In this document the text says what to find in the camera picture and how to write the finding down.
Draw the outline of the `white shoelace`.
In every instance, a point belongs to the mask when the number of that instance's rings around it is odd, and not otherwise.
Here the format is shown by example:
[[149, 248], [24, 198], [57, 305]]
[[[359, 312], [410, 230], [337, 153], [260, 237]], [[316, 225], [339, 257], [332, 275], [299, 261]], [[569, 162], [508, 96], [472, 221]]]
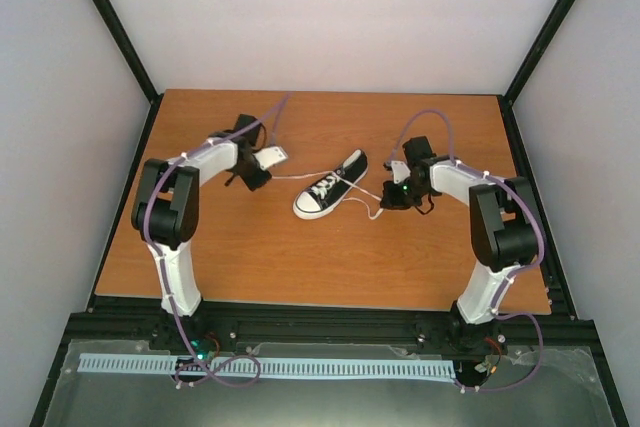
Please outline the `white shoelace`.
[[378, 207], [376, 211], [373, 211], [366, 201], [350, 195], [355, 190], [377, 202], [381, 201], [379, 195], [359, 185], [366, 173], [367, 171], [364, 171], [354, 180], [350, 180], [346, 177], [345, 170], [340, 168], [299, 175], [276, 175], [272, 179], [291, 181], [313, 179], [313, 182], [303, 189], [293, 201], [293, 212], [302, 220], [318, 220], [334, 212], [341, 203], [353, 201], [364, 205], [368, 219], [375, 221], [383, 213], [383, 208]]

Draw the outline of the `black white canvas sneaker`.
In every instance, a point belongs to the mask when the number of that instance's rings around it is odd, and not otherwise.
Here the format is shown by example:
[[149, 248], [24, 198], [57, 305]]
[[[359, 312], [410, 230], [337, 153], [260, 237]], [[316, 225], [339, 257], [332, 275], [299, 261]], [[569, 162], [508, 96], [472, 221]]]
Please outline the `black white canvas sneaker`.
[[368, 158], [355, 150], [341, 164], [309, 185], [294, 200], [293, 212], [302, 220], [316, 220], [335, 210], [368, 171]]

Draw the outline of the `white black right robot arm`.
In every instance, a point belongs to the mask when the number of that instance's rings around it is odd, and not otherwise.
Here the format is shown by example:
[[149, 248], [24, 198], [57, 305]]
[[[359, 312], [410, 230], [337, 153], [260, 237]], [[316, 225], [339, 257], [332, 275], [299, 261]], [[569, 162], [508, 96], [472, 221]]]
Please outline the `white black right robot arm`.
[[402, 146], [403, 161], [390, 158], [384, 167], [380, 207], [415, 209], [425, 215], [424, 201], [447, 195], [469, 208], [470, 239], [476, 262], [464, 292], [453, 302], [446, 338], [468, 352], [493, 332], [500, 305], [520, 272], [541, 263], [545, 240], [529, 181], [480, 171], [454, 156], [438, 156], [426, 137]]

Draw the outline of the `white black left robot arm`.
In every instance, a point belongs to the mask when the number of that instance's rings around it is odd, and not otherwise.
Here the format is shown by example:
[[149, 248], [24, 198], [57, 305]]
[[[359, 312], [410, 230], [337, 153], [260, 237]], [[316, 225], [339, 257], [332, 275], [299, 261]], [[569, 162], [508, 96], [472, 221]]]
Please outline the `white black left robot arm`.
[[211, 134], [204, 143], [172, 159], [151, 158], [142, 168], [131, 224], [146, 243], [161, 287], [161, 307], [174, 317], [172, 335], [186, 349], [201, 347], [208, 325], [198, 316], [202, 294], [195, 280], [191, 241], [200, 214], [200, 190], [227, 173], [249, 191], [264, 187], [272, 175], [258, 154], [266, 128], [256, 117], [241, 114], [233, 128]]

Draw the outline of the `clear acrylic cover plate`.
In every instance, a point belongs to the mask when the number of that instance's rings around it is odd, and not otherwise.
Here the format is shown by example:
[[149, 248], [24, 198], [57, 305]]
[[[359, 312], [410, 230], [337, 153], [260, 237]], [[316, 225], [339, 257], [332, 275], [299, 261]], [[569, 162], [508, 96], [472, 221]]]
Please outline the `clear acrylic cover plate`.
[[[438, 360], [390, 347], [264, 344], [262, 358]], [[70, 345], [42, 426], [612, 426], [586, 348], [517, 347], [483, 393], [419, 380], [270, 380], [79, 373], [83, 353], [155, 354], [144, 342]]]

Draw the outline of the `black aluminium frame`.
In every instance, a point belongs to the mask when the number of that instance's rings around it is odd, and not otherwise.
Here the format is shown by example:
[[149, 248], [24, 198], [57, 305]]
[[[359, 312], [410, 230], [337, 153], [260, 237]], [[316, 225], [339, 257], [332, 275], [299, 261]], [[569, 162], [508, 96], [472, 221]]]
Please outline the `black aluminium frame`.
[[[506, 94], [498, 98], [500, 114], [516, 171], [526, 177], [531, 177], [533, 173], [515, 119], [513, 104], [575, 1], [557, 0], [555, 2]], [[124, 53], [129, 67], [150, 102], [150, 110], [138, 143], [140, 148], [144, 148], [161, 108], [163, 97], [152, 86], [111, 1], [92, 0], [92, 2], [114, 37], [118, 48]], [[545, 342], [551, 346], [590, 346], [595, 356], [595, 367], [599, 376], [597, 382], [604, 389], [613, 422], [617, 426], [625, 426], [628, 420], [596, 327], [593, 322], [578, 318], [559, 256], [556, 251], [551, 251], [549, 256], [549, 260], [543, 264], [543, 278], [546, 286], [551, 290], [554, 304], [551, 315], [542, 316], [539, 319], [542, 330], [552, 334]], [[407, 339], [406, 328], [412, 318], [407, 313], [381, 309], [232, 305], [224, 302], [209, 302], [205, 310], [214, 314], [230, 313], [234, 317], [248, 319], [252, 324], [264, 325], [267, 333], [274, 335], [278, 340], [310, 338], [323, 344], [329, 344], [339, 339], [369, 340], [374, 332], [373, 323], [376, 320], [382, 321], [384, 325], [382, 332], [385, 339], [400, 342]], [[92, 295], [86, 311], [73, 314], [69, 318], [31, 420], [32, 425], [42, 426], [46, 420], [53, 416], [54, 397], [62, 390], [60, 378], [63, 374], [63, 357], [67, 354], [72, 341], [148, 340], [155, 335], [150, 325], [159, 316], [158, 308], [152, 306], [148, 300], [127, 300], [123, 297], [107, 297], [100, 300], [97, 296]]]

